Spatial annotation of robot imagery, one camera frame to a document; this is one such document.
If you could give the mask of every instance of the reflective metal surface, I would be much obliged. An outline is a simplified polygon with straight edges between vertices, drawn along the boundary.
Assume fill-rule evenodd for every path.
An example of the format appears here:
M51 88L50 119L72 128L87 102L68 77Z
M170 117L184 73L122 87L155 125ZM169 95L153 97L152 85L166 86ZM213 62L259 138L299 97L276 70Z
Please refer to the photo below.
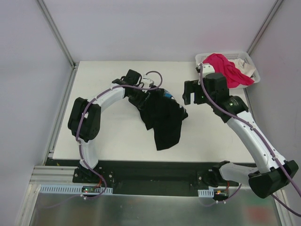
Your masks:
M39 194L37 203L50 206L71 195ZM51 208L38 208L32 226L278 226L271 198L260 199L241 190L226 204L211 198L104 195L96 200L75 197Z

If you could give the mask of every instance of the white table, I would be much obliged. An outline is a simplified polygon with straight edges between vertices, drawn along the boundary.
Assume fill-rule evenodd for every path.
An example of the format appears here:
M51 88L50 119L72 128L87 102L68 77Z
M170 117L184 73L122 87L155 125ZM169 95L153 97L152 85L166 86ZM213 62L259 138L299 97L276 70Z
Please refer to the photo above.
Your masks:
M167 89L182 105L184 81L198 78L194 62L81 61L55 146L54 159L79 160L78 145L67 128L74 100L96 96L107 89L111 81L126 75L129 69L141 74L150 70L159 71L164 79L162 88ZM158 75L150 74L149 77L158 85ZM242 89L231 90L230 94L240 96L246 102ZM238 136L213 113L211 107L191 104L185 108L189 116L182 123L180 142L170 149L157 151L153 130L146 130L138 110L127 98L115 103L101 116L101 129L96 137L98 159L254 162Z

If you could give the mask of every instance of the white partition panel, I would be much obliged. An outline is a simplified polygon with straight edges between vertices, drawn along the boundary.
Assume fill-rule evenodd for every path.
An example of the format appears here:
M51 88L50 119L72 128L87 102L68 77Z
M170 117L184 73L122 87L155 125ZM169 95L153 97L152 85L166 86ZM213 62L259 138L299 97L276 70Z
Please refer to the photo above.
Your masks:
M35 1L0 7L0 225L15 225L71 72Z
M271 143L301 167L301 1L285 1L251 55L261 81L248 88L255 119ZM301 170L294 180L301 187ZM289 203L301 212L294 188ZM296 218L296 225L301 219Z
M73 58L193 61L246 51L275 0L45 0Z

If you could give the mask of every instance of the black cloth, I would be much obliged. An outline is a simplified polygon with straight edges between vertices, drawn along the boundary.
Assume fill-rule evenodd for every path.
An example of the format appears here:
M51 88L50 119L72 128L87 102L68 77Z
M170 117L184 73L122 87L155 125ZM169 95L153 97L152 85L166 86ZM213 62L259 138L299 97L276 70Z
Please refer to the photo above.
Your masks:
M154 129L157 150L176 145L181 136L182 120L188 117L186 109L179 105L165 89L149 91L143 108L138 109L146 129Z

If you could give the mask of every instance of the pile of laundry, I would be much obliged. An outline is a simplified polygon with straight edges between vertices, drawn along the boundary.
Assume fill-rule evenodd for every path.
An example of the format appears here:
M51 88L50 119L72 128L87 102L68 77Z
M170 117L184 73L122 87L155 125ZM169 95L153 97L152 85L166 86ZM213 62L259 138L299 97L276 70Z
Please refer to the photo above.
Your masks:
M242 59L228 60L223 54L213 53L203 63L212 65L215 72L222 73L227 78L228 88L236 88L240 84L249 86L254 83L252 75L256 68Z

